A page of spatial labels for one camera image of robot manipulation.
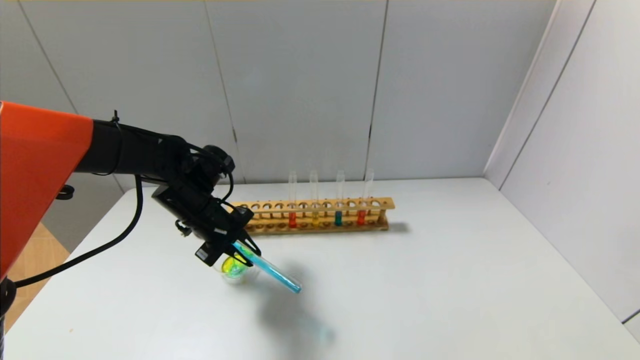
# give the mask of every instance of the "test tube rack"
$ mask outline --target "test tube rack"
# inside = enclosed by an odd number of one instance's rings
[[[311,200],[296,201],[295,207],[289,207],[286,201],[232,202],[233,206],[250,208],[253,219],[244,227],[251,235],[258,234],[303,234],[303,233],[340,233],[351,231],[385,231],[389,229],[387,210],[395,209],[390,197],[370,197],[368,199],[346,198],[321,199],[319,207],[313,208]],[[335,224],[335,212],[342,212],[342,225]],[[362,225],[357,223],[358,212],[366,211]],[[289,213],[296,213],[296,227],[289,226]],[[317,213],[317,225],[312,221]]]

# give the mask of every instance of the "red liquid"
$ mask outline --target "red liquid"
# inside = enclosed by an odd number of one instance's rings
[[[364,217],[367,215],[367,210],[358,210],[358,225],[364,225]]]
[[[289,227],[296,227],[296,213],[289,213]]]

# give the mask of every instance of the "blue liquid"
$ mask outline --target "blue liquid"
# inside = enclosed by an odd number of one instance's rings
[[[336,211],[335,212],[335,225],[336,226],[342,226],[342,212],[341,211]]]

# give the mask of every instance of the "white table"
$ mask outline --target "white table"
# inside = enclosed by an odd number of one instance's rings
[[[125,241],[45,286],[8,333],[8,360],[640,359],[484,179],[376,182],[374,195],[396,202],[389,232],[258,237],[266,259],[301,278],[300,295],[265,274],[250,287],[223,282],[152,191]],[[231,199],[286,194],[286,184],[240,185]],[[321,184],[321,197],[333,194]],[[132,190],[71,257],[115,237],[134,208]]]

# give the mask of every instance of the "test tube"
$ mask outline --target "test tube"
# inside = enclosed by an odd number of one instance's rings
[[[336,208],[340,209],[344,206],[344,171],[338,171],[338,175],[335,177],[335,198],[338,200],[335,203]],[[335,225],[342,226],[342,210],[335,211]]]
[[[296,294],[302,290],[302,283],[299,282],[295,277],[286,274],[281,269],[277,268],[274,264],[266,261],[262,256],[254,253],[249,249],[249,247],[242,244],[240,241],[236,240],[234,242],[234,247],[242,253],[249,261],[251,261],[255,266],[260,268],[262,271],[271,275],[277,281],[280,281],[284,286],[288,287],[291,291]]]
[[[319,224],[317,209],[320,204],[318,203],[318,173],[315,170],[311,170],[309,173],[309,185],[311,185],[311,223],[317,227]]]
[[[367,169],[367,173],[364,177],[364,188],[362,190],[362,201],[360,205],[367,205],[366,200],[371,196],[371,188],[373,187],[373,169]],[[358,225],[364,225],[365,216],[367,216],[367,210],[358,211]]]
[[[296,223],[296,212],[295,208],[298,207],[296,204],[296,184],[298,184],[298,176],[295,171],[289,172],[289,208],[291,209],[289,213],[289,227],[298,226]]]

